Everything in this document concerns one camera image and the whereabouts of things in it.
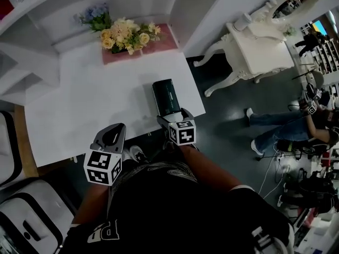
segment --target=white table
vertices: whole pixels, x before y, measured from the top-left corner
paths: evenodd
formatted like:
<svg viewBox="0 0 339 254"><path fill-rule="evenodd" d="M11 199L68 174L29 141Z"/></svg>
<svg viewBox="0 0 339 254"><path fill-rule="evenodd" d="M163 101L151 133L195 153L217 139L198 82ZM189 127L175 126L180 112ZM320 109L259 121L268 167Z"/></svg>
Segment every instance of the white table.
<svg viewBox="0 0 339 254"><path fill-rule="evenodd" d="M60 57L60 88L25 106L37 167L85 153L97 132L122 122L126 139L157 130L152 84L172 79L181 107L205 113L183 53L164 51L134 60L102 63L98 42Z"/></svg>
<svg viewBox="0 0 339 254"><path fill-rule="evenodd" d="M218 50L225 52L227 62L233 72L220 83L205 91L209 97L216 89L233 85L240 79L255 78L259 83L263 77L268 77L294 66L291 55L284 42L273 38L256 38L251 36L248 29L238 32L233 24L226 24L229 34L213 44L201 61L195 61L196 67L204 65Z"/></svg>

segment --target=shoe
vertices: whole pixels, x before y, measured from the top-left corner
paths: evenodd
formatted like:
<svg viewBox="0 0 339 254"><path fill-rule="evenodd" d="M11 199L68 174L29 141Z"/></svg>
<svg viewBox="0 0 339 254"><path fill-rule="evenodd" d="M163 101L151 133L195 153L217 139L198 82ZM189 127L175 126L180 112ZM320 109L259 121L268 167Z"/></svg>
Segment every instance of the shoe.
<svg viewBox="0 0 339 254"><path fill-rule="evenodd" d="M129 153L132 157L132 159L136 162L142 163L142 162L148 162L148 159L146 158L144 152L139 146L132 146L129 149Z"/></svg>
<svg viewBox="0 0 339 254"><path fill-rule="evenodd" d="M251 149L254 150L256 152L256 154L259 155L259 156L263 156L264 155L263 153L258 151L258 149L256 148L254 139L251 142Z"/></svg>
<svg viewBox="0 0 339 254"><path fill-rule="evenodd" d="M282 195L279 196L278 203L277 203L277 207L280 207L281 204L282 204L281 197L282 197Z"/></svg>
<svg viewBox="0 0 339 254"><path fill-rule="evenodd" d="M287 193L288 189L286 189L286 183L284 183L283 188L284 188L284 193Z"/></svg>
<svg viewBox="0 0 339 254"><path fill-rule="evenodd" d="M253 115L253 110L252 110L252 108L247 109L247 111L246 111L246 116L248 117L248 119L249 119L252 115Z"/></svg>
<svg viewBox="0 0 339 254"><path fill-rule="evenodd" d="M129 154L129 150L126 149L126 148L124 148L124 149L122 150L122 161L124 162L124 161L126 161L126 160L131 160L131 159L132 159L132 157L131 157L131 155Z"/></svg>

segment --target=black and white cube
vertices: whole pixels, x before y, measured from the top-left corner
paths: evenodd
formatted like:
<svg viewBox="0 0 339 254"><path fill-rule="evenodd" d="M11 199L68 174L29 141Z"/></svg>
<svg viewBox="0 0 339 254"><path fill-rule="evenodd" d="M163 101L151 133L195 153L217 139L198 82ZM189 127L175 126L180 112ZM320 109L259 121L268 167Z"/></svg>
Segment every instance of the black and white cube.
<svg viewBox="0 0 339 254"><path fill-rule="evenodd" d="M194 144L197 134L194 120L172 122L168 126L169 138L178 146Z"/></svg>
<svg viewBox="0 0 339 254"><path fill-rule="evenodd" d="M90 183L111 186L122 171L121 154L89 149L84 169Z"/></svg>

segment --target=mirror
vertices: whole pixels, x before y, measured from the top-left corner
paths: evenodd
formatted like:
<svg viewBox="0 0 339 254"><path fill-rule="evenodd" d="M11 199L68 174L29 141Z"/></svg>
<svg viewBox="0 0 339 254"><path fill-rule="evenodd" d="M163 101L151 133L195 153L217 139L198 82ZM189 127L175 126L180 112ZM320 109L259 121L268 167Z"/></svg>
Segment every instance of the mirror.
<svg viewBox="0 0 339 254"><path fill-rule="evenodd" d="M307 0L286 0L282 3L274 12L273 18L279 19L292 14L297 8L299 8Z"/></svg>

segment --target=white carved table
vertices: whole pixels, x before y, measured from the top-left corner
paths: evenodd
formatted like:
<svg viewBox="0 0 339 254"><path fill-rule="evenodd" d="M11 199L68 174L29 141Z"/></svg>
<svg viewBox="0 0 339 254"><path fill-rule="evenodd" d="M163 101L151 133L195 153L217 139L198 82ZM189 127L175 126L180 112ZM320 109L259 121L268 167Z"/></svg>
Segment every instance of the white carved table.
<svg viewBox="0 0 339 254"><path fill-rule="evenodd" d="M255 38L244 32L237 32L233 24L226 24L229 34L213 44L201 61L195 61L194 66L204 65L217 50L223 50L227 62L233 72L224 80L205 91L209 97L216 89L233 85L240 79L248 80L255 77L255 83L261 78L276 75L282 70L294 67L294 62L286 44L273 38Z"/></svg>

